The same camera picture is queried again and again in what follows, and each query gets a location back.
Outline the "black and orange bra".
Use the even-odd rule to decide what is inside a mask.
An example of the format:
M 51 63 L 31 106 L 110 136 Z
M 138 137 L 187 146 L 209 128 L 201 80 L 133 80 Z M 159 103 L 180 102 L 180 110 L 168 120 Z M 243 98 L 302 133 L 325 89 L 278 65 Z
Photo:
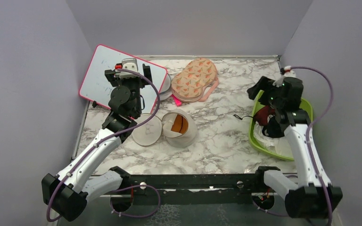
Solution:
M 188 131 L 188 128 L 189 128 L 188 120 L 184 116 L 178 114 L 171 127 L 171 131 L 185 134 Z

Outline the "white mesh laundry bag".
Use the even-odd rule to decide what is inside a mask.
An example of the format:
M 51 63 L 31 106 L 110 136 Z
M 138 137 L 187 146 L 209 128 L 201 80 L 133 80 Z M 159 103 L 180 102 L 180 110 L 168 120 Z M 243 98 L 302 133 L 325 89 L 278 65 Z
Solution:
M 171 127 L 178 114 L 188 120 L 189 128 L 185 134 L 171 131 Z M 153 145 L 160 137 L 164 137 L 169 145 L 173 147 L 187 147 L 198 137 L 197 125 L 188 113 L 176 109 L 166 113 L 162 118 L 153 116 L 147 123 L 134 129 L 132 132 L 133 140 L 140 146 Z

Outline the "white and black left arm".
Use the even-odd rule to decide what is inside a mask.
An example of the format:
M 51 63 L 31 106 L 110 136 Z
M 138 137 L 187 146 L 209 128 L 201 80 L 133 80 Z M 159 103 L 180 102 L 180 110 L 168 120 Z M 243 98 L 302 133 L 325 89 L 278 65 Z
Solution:
M 150 66 L 142 66 L 143 73 L 134 69 L 127 61 L 118 63 L 112 70 L 105 70 L 104 75 L 113 90 L 108 102 L 110 113 L 102 128 L 68 166 L 56 175 L 46 174 L 41 181 L 43 201 L 47 204 L 46 219 L 55 222 L 60 218 L 73 221 L 80 216 L 92 196 L 101 191 L 114 189 L 124 193 L 129 189 L 129 180 L 116 173 L 106 173 L 93 180 L 92 188 L 86 188 L 86 182 L 103 162 L 133 132 L 142 126 L 135 120 L 145 108 L 140 91 L 150 85 L 156 95 L 159 92 L 153 84 Z

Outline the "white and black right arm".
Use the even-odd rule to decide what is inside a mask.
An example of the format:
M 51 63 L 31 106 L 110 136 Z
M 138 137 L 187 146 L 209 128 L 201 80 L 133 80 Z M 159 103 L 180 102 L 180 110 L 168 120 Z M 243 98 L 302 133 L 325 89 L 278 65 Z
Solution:
M 332 185 L 316 152 L 312 121 L 300 107 L 303 88 L 297 78 L 285 77 L 277 85 L 275 80 L 263 76 L 247 90 L 250 99 L 260 94 L 259 103 L 275 111 L 274 119 L 289 143 L 297 170 L 295 183 L 278 168 L 259 167 L 253 185 L 260 192 L 271 188 L 281 196 L 291 218 L 331 219 L 343 193 Z

